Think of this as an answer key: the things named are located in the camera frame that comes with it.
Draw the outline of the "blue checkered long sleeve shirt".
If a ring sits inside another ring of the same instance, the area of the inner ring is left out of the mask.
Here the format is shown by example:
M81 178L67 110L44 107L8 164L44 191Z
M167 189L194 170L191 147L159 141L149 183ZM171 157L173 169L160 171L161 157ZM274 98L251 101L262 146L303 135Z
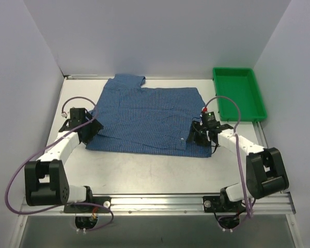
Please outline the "blue checkered long sleeve shirt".
M97 102L104 128L87 150L208 158L211 149L187 139L204 101L195 87L147 88L144 76L117 74Z

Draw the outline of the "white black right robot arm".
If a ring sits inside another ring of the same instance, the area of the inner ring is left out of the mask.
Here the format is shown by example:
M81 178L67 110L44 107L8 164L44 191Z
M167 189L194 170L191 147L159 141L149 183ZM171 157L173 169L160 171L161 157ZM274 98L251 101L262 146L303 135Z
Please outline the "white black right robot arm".
M224 147L237 156L241 182L222 188L219 205L231 211L237 202L284 191L289 187L282 155L277 148L257 145L234 127L220 124L213 112L202 112L200 121L192 121L187 141L202 147L212 144Z

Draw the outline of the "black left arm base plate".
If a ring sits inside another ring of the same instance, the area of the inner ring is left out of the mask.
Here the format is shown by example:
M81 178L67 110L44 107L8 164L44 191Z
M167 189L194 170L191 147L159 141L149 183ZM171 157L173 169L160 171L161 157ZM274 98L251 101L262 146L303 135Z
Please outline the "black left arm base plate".
M94 196L89 204L69 204L64 206L64 213L109 213L106 209L111 207L112 198L110 196Z

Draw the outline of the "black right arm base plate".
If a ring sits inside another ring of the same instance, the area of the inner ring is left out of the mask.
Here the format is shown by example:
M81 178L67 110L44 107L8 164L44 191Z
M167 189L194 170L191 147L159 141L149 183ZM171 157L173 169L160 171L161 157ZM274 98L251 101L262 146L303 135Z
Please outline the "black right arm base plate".
M219 196L203 196L203 208L205 213L237 214L245 212L242 201L221 200Z

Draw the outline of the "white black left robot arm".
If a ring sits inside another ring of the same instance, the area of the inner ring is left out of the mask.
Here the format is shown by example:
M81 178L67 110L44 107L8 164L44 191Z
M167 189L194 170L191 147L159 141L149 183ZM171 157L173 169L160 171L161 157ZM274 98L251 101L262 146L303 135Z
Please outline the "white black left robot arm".
M36 161L24 166L26 202L29 206L75 203L81 212L94 207L90 187L68 183L64 164L80 144L87 145L103 125L85 108L71 108L70 118L59 129L54 145Z

